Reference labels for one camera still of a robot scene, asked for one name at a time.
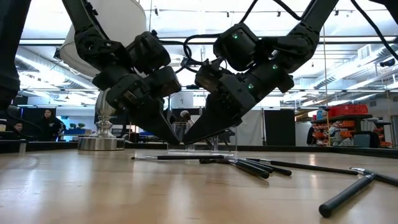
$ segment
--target wooden tabletop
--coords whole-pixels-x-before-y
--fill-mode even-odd
[[[135,151],[159,155],[165,151]],[[329,219],[318,207],[361,176],[291,169],[262,180],[223,164],[132,161],[134,151],[0,155],[0,223],[397,223],[398,188],[374,181]],[[398,178],[398,160],[329,153],[242,152]]]

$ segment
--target desk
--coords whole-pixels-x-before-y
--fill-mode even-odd
[[[164,151],[136,150],[143,154]],[[198,161],[132,161],[134,151],[28,152],[0,157],[1,223],[393,224],[398,188],[373,182],[331,219],[318,207],[358,180],[291,169],[260,180],[232,166]],[[240,152],[242,157],[365,167],[398,178],[398,160],[333,153]]]

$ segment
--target metal base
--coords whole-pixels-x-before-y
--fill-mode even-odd
[[[79,150],[120,151],[124,150],[124,139],[84,137],[79,139]]]

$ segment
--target woman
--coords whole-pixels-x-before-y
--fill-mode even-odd
[[[39,141],[55,141],[66,128],[65,124],[56,118],[50,110],[45,110],[43,118],[36,124],[42,128],[38,137]]]

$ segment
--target ceiling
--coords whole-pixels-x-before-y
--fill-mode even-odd
[[[283,0],[283,2],[298,15],[301,15],[310,0]],[[398,25],[392,20],[386,8],[368,0],[357,0],[357,2],[380,28],[387,40],[394,40],[394,36],[398,34]],[[193,34],[224,32],[242,18],[251,1],[139,0],[139,3],[146,12],[147,28],[149,30],[155,29],[161,38],[184,41],[186,37]],[[354,8],[350,0],[340,0],[336,10],[338,15],[336,15],[336,11],[332,12],[325,23],[325,30],[321,31],[321,34],[325,32],[327,37],[325,40],[330,44],[319,45],[312,59],[292,74],[296,84],[298,84],[297,88],[312,88],[308,84],[303,84],[302,80],[316,80],[320,77],[325,77],[325,68],[327,70],[326,76],[334,75],[333,71],[335,68],[356,57],[358,49],[364,47],[367,42],[379,41],[373,28]],[[279,36],[287,34],[297,24],[297,21],[274,1],[262,0],[257,2],[245,23],[258,36]],[[64,39],[70,26],[71,21],[61,0],[32,0],[22,39]],[[181,46],[165,47],[172,58],[182,58],[183,51]],[[53,58],[57,46],[24,46],[23,48],[56,63],[57,66],[68,69],[68,65]],[[205,52],[205,58],[215,58],[211,45],[195,45],[192,46],[192,49],[194,57],[198,60],[201,59],[199,57],[200,50]],[[360,83],[374,78],[373,73],[375,71],[375,68],[368,68],[367,72],[363,72],[360,75],[347,75],[340,79],[349,78],[354,81],[353,83]],[[193,80],[193,75],[187,74],[188,72],[183,72],[179,75],[180,81],[184,80],[183,85]],[[392,76],[385,77],[387,82],[390,82],[393,78]],[[364,87],[371,86],[379,81],[368,83]],[[335,89],[349,88],[343,84],[340,86],[335,85]],[[307,95],[300,95],[294,98],[295,100],[306,101],[308,97]]]

